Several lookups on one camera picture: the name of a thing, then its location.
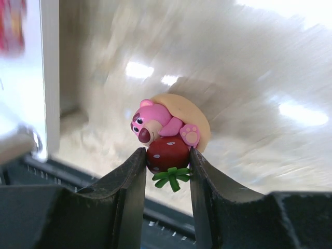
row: white fluffy background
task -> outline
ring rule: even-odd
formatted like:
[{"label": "white fluffy background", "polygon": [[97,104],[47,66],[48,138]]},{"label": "white fluffy background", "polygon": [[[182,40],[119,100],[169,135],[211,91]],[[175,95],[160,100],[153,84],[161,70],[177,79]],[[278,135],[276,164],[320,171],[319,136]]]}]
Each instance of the white fluffy background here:
[{"label": "white fluffy background", "polygon": [[[242,184],[332,190],[331,122],[309,126],[279,112],[288,103],[331,116],[330,30],[227,0],[60,2],[61,92],[84,114],[62,120],[57,158],[108,173],[140,146],[129,126],[140,100],[170,91],[203,110],[213,131],[204,155]],[[126,76],[130,61],[153,74]],[[165,75],[179,79],[170,87]],[[148,197],[191,213],[188,183],[172,193],[151,176]]]}]

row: toy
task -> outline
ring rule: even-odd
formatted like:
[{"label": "toy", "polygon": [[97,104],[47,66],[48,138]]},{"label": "toy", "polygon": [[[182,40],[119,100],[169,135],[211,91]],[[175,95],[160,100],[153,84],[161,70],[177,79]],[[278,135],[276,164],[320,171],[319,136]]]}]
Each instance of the toy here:
[{"label": "toy", "polygon": [[161,188],[168,181],[174,192],[177,179],[188,181],[189,150],[204,152],[210,137],[205,115],[188,99],[170,93],[142,100],[134,114],[131,130],[147,150],[147,167]]}]

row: white panel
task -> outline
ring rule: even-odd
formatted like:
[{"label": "white panel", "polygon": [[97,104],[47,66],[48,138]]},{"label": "white panel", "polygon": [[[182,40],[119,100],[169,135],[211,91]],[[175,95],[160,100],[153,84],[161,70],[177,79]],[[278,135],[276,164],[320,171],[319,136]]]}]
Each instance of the white panel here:
[{"label": "white panel", "polygon": [[59,1],[27,0],[23,28],[25,53],[0,59],[0,135],[30,125],[45,161],[59,147]]}]

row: bear's nose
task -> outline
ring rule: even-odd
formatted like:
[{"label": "bear's nose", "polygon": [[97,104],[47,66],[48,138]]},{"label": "bear's nose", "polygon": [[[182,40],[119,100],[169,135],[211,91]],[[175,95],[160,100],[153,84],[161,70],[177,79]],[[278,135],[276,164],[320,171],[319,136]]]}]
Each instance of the bear's nose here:
[{"label": "bear's nose", "polygon": [[145,144],[149,142],[151,139],[150,133],[146,128],[142,128],[141,132],[139,133],[139,140],[141,143]]}]

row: pink bear figurine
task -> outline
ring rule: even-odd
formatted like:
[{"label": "pink bear figurine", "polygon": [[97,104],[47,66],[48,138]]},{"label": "pink bear figurine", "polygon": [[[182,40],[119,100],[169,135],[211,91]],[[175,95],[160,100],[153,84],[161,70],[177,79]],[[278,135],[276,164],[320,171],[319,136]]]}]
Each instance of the pink bear figurine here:
[{"label": "pink bear figurine", "polygon": [[200,140],[197,126],[184,124],[180,119],[173,117],[164,105],[152,100],[141,101],[130,127],[139,141],[146,146],[162,136],[180,136],[189,148],[196,148]]}]

